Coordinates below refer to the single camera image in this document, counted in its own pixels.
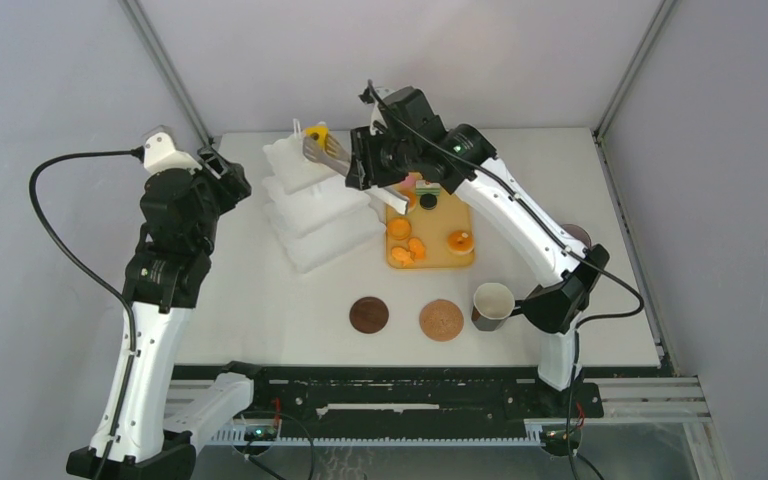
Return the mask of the metal serving tongs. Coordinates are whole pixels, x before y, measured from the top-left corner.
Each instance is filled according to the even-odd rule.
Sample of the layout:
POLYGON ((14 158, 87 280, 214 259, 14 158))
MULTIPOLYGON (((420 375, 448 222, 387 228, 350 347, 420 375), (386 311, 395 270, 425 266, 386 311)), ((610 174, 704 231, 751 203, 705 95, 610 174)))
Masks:
MULTIPOLYGON (((349 171, 350 154, 331 134, 329 134, 325 150, 322 150, 311 138, 304 136, 302 140, 302 153, 307 160, 324 165, 343 177, 346 177, 349 171)), ((369 190, 366 190, 366 193, 381 200, 397 213, 405 215, 403 213, 405 200, 401 195, 393 195, 387 192, 377 193, 369 190)))

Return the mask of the yellow cake slice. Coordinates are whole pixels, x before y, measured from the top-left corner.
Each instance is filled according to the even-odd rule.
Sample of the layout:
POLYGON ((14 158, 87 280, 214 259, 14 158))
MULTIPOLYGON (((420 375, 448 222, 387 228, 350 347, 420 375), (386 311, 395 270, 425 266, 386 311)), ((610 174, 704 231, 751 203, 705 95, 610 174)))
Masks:
POLYGON ((329 134, 330 129, 324 122, 307 127, 304 130, 304 135, 311 138, 322 150, 326 149, 329 134))

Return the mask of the white three-tier dessert stand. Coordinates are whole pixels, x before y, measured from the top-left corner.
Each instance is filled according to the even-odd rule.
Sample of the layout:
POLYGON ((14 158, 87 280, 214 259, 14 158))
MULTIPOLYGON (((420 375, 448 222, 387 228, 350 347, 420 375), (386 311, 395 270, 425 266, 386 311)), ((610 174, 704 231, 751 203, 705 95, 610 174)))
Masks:
POLYGON ((309 273, 381 235, 384 225, 371 197, 344 185, 330 168, 302 153, 304 130, 262 147, 272 174, 262 181, 265 215, 279 243, 301 274, 309 273))

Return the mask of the orange fish cookie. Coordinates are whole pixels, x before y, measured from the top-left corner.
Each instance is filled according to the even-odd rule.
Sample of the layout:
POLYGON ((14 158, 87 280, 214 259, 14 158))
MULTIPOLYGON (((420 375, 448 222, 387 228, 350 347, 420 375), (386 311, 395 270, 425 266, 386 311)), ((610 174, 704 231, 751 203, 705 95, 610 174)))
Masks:
POLYGON ((426 248, 421 239, 411 237, 408 240, 408 249, 415 260, 423 260, 426 258, 426 248))
POLYGON ((414 263, 413 253, 401 246, 395 246, 390 250, 390 256, 401 266, 406 267, 414 263))

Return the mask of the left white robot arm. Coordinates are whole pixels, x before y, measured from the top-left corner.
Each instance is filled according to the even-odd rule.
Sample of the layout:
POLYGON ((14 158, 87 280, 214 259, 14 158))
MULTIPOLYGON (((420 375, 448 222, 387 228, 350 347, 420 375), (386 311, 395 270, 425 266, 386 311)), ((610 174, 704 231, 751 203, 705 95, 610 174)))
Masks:
POLYGON ((89 445, 71 452, 68 474, 84 479, 188 479, 198 454, 237 411, 271 407, 271 388, 220 375, 172 417, 164 410, 185 327, 210 268, 219 218, 251 192, 241 165, 203 147, 197 158, 162 160, 148 148, 144 217, 120 293, 124 332, 112 390, 89 445))

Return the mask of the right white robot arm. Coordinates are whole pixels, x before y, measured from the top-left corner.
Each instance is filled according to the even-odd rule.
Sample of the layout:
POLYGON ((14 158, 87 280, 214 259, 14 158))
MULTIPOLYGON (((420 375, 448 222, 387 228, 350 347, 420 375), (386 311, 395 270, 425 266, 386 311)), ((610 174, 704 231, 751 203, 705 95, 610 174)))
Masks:
POLYGON ((535 276, 535 289, 518 307, 543 334, 538 402, 552 416, 578 400, 580 373, 574 332, 609 260, 600 245, 587 247, 567 233, 517 183, 495 147, 474 127, 461 124, 438 140, 409 128, 350 131, 346 184, 357 190, 389 187, 418 173, 484 216, 515 248, 535 276))

